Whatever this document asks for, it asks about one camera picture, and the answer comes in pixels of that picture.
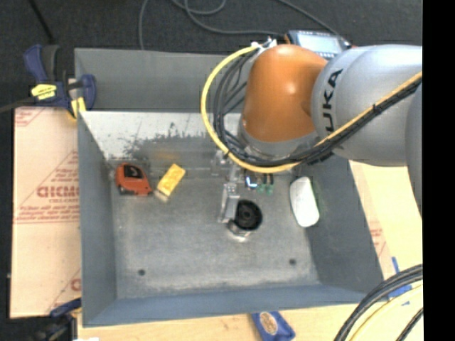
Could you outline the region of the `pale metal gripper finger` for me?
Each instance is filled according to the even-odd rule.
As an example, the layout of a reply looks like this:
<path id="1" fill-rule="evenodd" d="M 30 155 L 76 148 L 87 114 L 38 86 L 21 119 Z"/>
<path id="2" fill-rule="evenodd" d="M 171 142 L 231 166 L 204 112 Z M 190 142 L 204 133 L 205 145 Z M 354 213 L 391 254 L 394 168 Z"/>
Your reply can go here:
<path id="1" fill-rule="evenodd" d="M 225 183 L 221 197 L 219 223 L 227 223 L 235 218 L 240 194 L 236 183 Z"/>

